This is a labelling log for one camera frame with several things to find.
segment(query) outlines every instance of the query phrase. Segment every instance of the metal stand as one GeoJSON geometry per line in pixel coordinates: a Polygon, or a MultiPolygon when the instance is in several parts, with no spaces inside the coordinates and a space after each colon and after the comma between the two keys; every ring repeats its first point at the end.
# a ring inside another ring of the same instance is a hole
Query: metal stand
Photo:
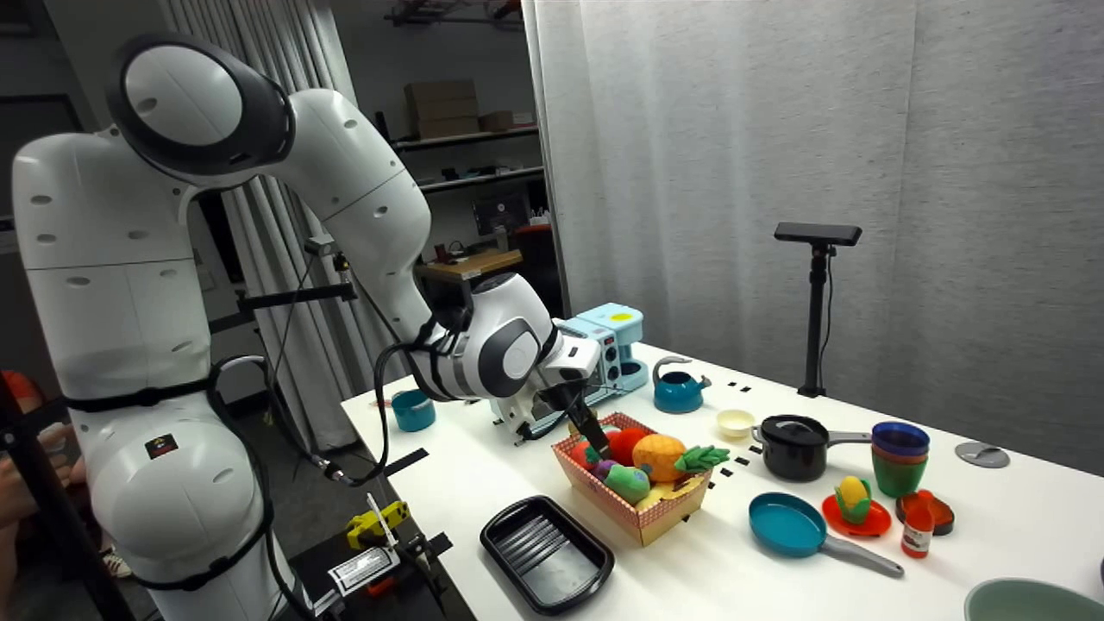
{"type": "Polygon", "coordinates": [[[807,303],[807,346],[804,346],[804,383],[798,393],[822,396],[822,324],[825,324],[825,282],[827,282],[827,259],[835,255],[830,244],[809,244],[809,303],[807,303]]]}
{"type": "Polygon", "coordinates": [[[82,521],[65,503],[61,483],[47,467],[39,438],[28,431],[28,421],[13,401],[13,393],[0,383],[0,442],[10,462],[19,469],[31,498],[39,500],[39,515],[65,558],[92,597],[99,619],[105,621],[133,621],[127,600],[120,597],[118,584],[99,562],[92,537],[86,535],[82,521]]]}

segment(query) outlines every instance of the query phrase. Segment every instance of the floor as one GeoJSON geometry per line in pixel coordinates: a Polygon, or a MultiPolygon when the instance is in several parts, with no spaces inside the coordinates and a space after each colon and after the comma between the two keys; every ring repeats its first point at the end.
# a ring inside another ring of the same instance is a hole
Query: floor
{"type": "MultiPolygon", "coordinates": [[[[304,550],[332,537],[345,529],[345,521],[364,512],[364,491],[377,500],[390,500],[387,483],[372,488],[345,488],[321,476],[314,462],[304,462],[286,438],[271,429],[265,415],[250,415],[243,421],[232,421],[241,442],[250,447],[262,476],[271,491],[276,503],[276,535],[286,556],[299,556],[304,550]]],[[[347,472],[364,472],[364,456],[341,456],[347,472]]],[[[13,621],[96,621],[96,607],[88,604],[82,584],[65,575],[61,562],[47,545],[35,545],[35,556],[19,571],[13,621]]],[[[133,621],[156,621],[156,607],[140,587],[120,581],[120,594],[131,604],[133,621]]]]}

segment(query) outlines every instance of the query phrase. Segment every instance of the white curtain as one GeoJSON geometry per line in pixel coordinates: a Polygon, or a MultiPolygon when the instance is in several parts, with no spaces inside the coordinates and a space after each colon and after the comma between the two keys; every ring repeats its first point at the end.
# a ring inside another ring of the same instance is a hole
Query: white curtain
{"type": "MultiPolygon", "coordinates": [[[[355,99],[337,25],[321,0],[163,0],[174,30],[197,36],[243,60],[284,90],[332,88],[355,99]]],[[[326,231],[276,181],[224,194],[249,292],[289,292],[341,282],[332,255],[307,255],[326,231]]],[[[345,300],[258,312],[278,393],[307,447],[355,445],[341,401],[361,393],[380,351],[380,324],[345,300]]]]}
{"type": "Polygon", "coordinates": [[[1104,2],[525,0],[572,312],[1104,472],[1104,2]]]}

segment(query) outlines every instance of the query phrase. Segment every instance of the shelf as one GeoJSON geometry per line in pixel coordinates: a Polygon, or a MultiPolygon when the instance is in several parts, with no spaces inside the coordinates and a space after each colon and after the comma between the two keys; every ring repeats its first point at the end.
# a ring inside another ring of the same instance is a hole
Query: shelf
{"type": "Polygon", "coordinates": [[[542,175],[542,171],[546,171],[546,166],[525,166],[525,169],[505,169],[505,171],[492,171],[492,175],[437,181],[437,183],[422,183],[422,194],[444,194],[444,190],[457,190],[457,186],[487,186],[487,183],[542,175]]]}
{"type": "Polygon", "coordinates": [[[476,144],[476,142],[505,142],[537,136],[537,128],[506,128],[506,130],[473,130],[473,136],[441,136],[424,142],[392,142],[392,151],[422,151],[422,148],[447,148],[447,144],[476,144]]]}

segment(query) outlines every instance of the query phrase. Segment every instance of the wooden basket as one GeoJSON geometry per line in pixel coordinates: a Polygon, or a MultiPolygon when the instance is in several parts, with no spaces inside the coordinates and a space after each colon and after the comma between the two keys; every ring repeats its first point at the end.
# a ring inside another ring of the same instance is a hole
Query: wooden basket
{"type": "MultiPolygon", "coordinates": [[[[637,423],[629,415],[608,415],[605,429],[624,429],[637,423]]],[[[637,506],[624,503],[608,483],[599,483],[593,472],[587,472],[577,460],[570,460],[577,435],[552,445],[552,456],[577,492],[582,492],[593,506],[599,506],[621,531],[629,531],[636,541],[647,545],[672,525],[679,525],[685,515],[693,515],[705,500],[705,491],[712,483],[712,472],[685,476],[668,491],[666,498],[641,500],[637,506]]]]}

